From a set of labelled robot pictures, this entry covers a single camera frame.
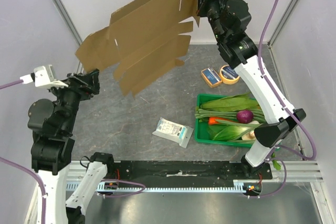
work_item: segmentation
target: green crate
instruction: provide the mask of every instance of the green crate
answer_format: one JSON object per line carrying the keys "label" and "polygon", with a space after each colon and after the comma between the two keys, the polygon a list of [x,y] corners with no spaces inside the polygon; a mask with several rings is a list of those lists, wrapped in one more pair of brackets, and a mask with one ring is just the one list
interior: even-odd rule
{"label": "green crate", "polygon": [[[216,95],[216,94],[199,94],[197,96],[197,105],[200,106],[202,103],[217,100],[219,98],[226,97],[226,95]],[[239,144],[239,143],[227,143],[223,141],[213,141],[210,139],[208,134],[208,123],[207,122],[200,122],[199,119],[196,119],[195,123],[195,139],[199,143],[206,143],[206,144],[223,144],[228,146],[235,146],[235,147],[251,147],[251,144]]]}

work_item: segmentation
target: purple cable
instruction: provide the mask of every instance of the purple cable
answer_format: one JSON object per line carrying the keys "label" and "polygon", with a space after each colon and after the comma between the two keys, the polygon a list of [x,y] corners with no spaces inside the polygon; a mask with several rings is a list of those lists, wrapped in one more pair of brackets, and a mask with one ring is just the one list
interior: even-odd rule
{"label": "purple cable", "polygon": [[31,177],[33,177],[36,182],[38,183],[38,185],[40,186],[40,190],[41,190],[41,194],[42,194],[42,212],[41,212],[41,224],[45,224],[46,223],[46,198],[44,198],[43,196],[46,195],[46,189],[44,188],[44,184],[42,179],[34,172],[32,172],[31,170],[27,169],[26,167],[23,167],[19,164],[16,164],[12,161],[9,161],[3,157],[0,157],[0,162],[3,162],[7,165],[10,165],[14,168],[17,168],[19,170],[22,170],[23,172],[29,174]]}
{"label": "purple cable", "polygon": [[[272,11],[271,13],[269,14],[269,17],[267,19],[267,22],[265,24],[265,27],[261,33],[261,37],[260,37],[260,41],[259,41],[259,48],[258,48],[258,64],[259,64],[259,68],[260,68],[260,72],[262,74],[265,74],[265,71],[264,71],[264,68],[263,68],[263,64],[261,62],[262,58],[261,58],[261,50],[262,50],[262,43],[263,43],[263,40],[264,40],[264,36],[265,36],[265,33],[266,33],[266,30],[268,28],[268,25],[273,17],[273,14],[275,12],[275,9],[278,5],[278,2],[279,0],[275,0],[274,2],[274,5],[273,5],[273,8],[272,8]],[[282,98],[280,97],[280,95],[278,94],[277,90],[275,89],[275,87],[272,85],[271,81],[268,79],[267,76],[264,76],[265,78],[265,81],[268,83],[269,87],[272,89],[274,95],[277,97],[277,99],[279,100],[280,104],[285,107],[285,103],[283,102]],[[307,131],[307,129],[304,127],[304,125],[293,115],[293,113],[288,109],[288,108],[285,108],[285,111],[293,118],[293,120],[299,125],[299,127],[302,129],[302,131],[305,133],[305,135],[307,136],[310,144],[311,144],[311,148],[312,148],[312,151],[313,151],[313,154],[311,157],[307,157],[307,156],[304,156],[302,155],[301,153],[289,148],[289,147],[286,147],[286,146],[282,146],[282,145],[277,145],[276,147],[282,147],[286,150],[289,150],[297,155],[299,155],[300,157],[304,158],[304,159],[307,159],[307,160],[314,160],[316,158],[316,154],[317,154],[317,151],[316,151],[316,146],[315,146],[315,143],[314,143],[314,140],[312,138],[312,136],[309,134],[309,132]]]}
{"label": "purple cable", "polygon": [[283,165],[283,171],[284,171],[285,174],[284,174],[284,181],[282,182],[281,186],[277,190],[275,190],[273,193],[269,193],[269,194],[265,194],[265,195],[261,195],[261,196],[250,196],[249,198],[252,198],[252,199],[266,198],[266,197],[269,197],[269,196],[273,196],[274,194],[280,192],[284,188],[286,180],[287,180],[287,169],[286,169],[285,163],[281,159],[278,159],[278,158],[271,158],[270,160],[265,160],[265,162],[269,163],[273,160],[280,161]]}
{"label": "purple cable", "polygon": [[142,189],[139,191],[135,191],[133,193],[130,194],[122,194],[122,195],[104,195],[104,194],[98,194],[100,196],[104,196],[105,198],[121,198],[121,197],[126,197],[126,196],[131,196],[131,195],[136,195],[136,194],[140,194],[142,193],[145,189],[146,186],[144,184],[140,184],[137,182],[131,182],[131,181],[126,181],[126,180],[119,180],[119,179],[103,179],[102,182],[118,182],[118,183],[124,183],[124,184],[129,184],[129,185],[135,185],[135,186],[141,186]]}
{"label": "purple cable", "polygon": [[4,85],[1,85],[0,86],[0,89],[5,89],[5,88],[8,88],[8,87],[11,87],[11,86],[14,86],[14,85],[17,85],[17,84],[20,84],[22,83],[23,80],[17,80],[17,81],[13,81],[13,82],[10,82],[10,83],[7,83],[7,84],[4,84]]}

